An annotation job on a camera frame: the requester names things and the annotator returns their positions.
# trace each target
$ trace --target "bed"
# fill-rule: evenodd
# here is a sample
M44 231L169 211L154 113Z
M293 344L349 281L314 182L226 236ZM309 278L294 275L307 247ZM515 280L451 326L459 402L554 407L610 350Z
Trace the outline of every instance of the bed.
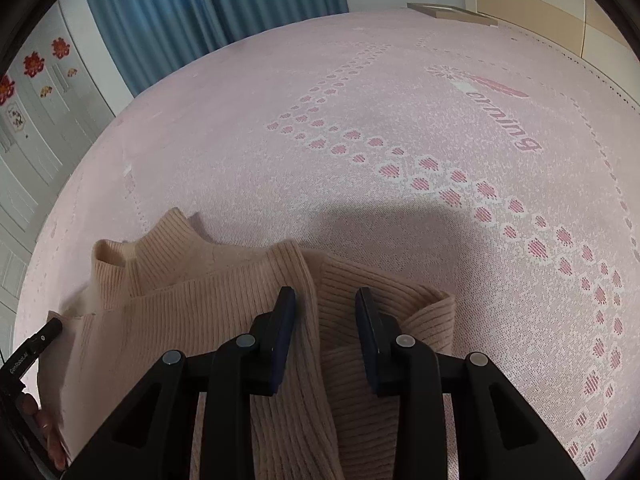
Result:
M82 289L96 240L178 206L217 242L295 238L452 292L454 354L485 352L605 478L640 428L639 126L605 76L505 25L398 9L269 30L98 138L40 234L14 341Z

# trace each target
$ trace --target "pink sweater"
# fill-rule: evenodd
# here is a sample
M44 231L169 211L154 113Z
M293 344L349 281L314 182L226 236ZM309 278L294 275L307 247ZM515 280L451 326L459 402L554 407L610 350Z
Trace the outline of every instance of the pink sweater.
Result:
M215 350L271 310L284 285L296 291L298 314L280 391L252 397L257 477L391 478L398 400L367 385L354 294L371 287L405 333L442 352L452 342L453 298L290 240L267 249L209 244L177 209L135 243L98 241L91 282L60 316L50 313L65 328L40 359L38 389L70 456L163 352Z

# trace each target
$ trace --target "human hand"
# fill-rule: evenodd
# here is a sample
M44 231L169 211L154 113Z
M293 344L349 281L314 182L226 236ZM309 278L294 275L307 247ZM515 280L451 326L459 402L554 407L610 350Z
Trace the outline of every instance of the human hand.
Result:
M41 410L38 407L36 399L30 394L25 394L22 400L22 412L34 418L47 443L49 458L58 471L64 471L66 467L66 453L62 447L62 440L51 414L46 410Z

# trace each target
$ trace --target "red paper cut decoration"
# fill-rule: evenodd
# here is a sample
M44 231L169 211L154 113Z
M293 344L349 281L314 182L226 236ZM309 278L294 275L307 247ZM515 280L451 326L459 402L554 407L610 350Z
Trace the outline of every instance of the red paper cut decoration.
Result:
M44 70L44 59L41 58L36 51L30 56L24 58L24 73L29 77L36 77L39 72Z
M69 55L71 46L63 38L53 40L51 46L53 47L53 55L58 59L62 59Z
M0 78L0 106L14 94L15 81L11 81L7 74Z

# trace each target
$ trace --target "blue curtain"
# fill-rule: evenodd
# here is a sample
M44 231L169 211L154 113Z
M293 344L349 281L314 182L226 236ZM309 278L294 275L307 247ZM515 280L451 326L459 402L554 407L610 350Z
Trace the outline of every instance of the blue curtain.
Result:
M346 0L87 0L133 95L268 28L347 12Z

